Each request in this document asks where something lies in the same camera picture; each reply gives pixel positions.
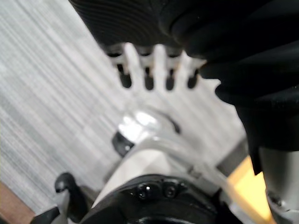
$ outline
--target screw head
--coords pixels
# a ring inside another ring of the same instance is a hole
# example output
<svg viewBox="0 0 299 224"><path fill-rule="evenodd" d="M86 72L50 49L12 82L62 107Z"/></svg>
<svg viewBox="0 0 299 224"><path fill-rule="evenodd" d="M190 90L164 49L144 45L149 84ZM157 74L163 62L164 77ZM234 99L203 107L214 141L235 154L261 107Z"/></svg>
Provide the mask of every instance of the screw head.
<svg viewBox="0 0 299 224"><path fill-rule="evenodd" d="M164 195L167 198L174 198L177 194L177 189L175 188L175 186L166 186L165 190L164 190Z"/></svg>
<svg viewBox="0 0 299 224"><path fill-rule="evenodd" d="M151 200L161 196L161 188L156 183L142 183L137 187L137 195L141 200Z"/></svg>

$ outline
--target grey carpet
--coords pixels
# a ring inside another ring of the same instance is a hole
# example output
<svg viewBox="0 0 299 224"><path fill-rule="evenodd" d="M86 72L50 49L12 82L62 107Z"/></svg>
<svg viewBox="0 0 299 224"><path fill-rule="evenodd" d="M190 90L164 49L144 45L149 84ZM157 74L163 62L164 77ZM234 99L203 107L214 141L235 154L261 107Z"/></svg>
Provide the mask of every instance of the grey carpet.
<svg viewBox="0 0 299 224"><path fill-rule="evenodd" d="M111 137L130 105L170 114L183 136L211 165L244 137L234 107L214 94L217 81L186 89L190 59L183 57L175 90L164 89L165 56L157 47L155 90L127 46L133 88L121 88L67 0L2 0L0 7L0 176L35 212L52 202L57 175L71 171L94 191L117 164Z"/></svg>

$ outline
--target bolt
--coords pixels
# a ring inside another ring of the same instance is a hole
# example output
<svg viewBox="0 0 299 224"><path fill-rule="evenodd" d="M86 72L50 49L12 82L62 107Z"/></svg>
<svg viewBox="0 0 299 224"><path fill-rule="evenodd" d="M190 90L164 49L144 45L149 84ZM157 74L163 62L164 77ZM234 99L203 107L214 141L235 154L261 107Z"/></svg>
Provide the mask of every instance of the bolt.
<svg viewBox="0 0 299 224"><path fill-rule="evenodd" d="M174 198L176 195L176 188L174 186L167 186L165 189L165 196L168 198Z"/></svg>

